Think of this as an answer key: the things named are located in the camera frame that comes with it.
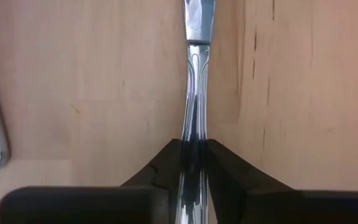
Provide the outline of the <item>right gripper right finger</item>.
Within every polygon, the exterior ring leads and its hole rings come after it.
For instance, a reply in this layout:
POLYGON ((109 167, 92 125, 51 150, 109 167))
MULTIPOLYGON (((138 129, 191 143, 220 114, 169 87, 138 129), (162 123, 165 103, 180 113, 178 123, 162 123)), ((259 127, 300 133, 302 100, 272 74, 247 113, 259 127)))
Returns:
POLYGON ((218 224, 358 224, 358 191, 296 190, 208 140, 218 224))

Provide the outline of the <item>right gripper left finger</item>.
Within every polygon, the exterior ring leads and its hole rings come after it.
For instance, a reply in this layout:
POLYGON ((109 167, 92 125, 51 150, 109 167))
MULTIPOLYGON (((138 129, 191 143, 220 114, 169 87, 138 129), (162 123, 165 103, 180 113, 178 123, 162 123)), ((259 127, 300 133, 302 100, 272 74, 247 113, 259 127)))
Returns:
POLYGON ((120 186, 28 186, 0 200, 0 224, 174 224, 181 142, 120 186))

